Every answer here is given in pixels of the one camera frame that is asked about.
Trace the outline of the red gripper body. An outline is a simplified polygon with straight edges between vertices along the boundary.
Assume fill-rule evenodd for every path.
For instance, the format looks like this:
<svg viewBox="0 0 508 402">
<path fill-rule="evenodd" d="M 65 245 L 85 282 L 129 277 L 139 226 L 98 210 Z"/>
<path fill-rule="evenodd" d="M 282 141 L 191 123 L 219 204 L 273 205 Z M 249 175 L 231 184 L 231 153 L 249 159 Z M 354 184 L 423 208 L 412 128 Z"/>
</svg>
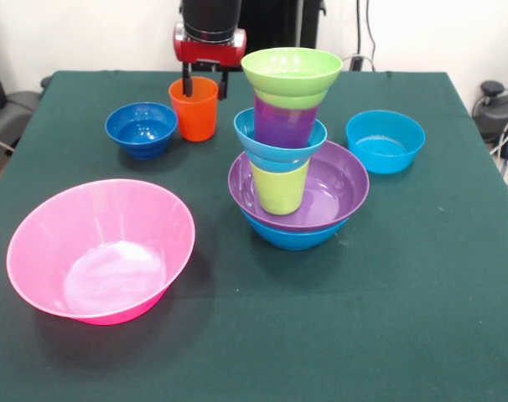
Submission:
<svg viewBox="0 0 508 402">
<path fill-rule="evenodd" d="M 237 28 L 231 40 L 223 43 L 192 39 L 183 23 L 174 27 L 174 52 L 182 63 L 240 65 L 246 51 L 246 30 Z"/>
</svg>

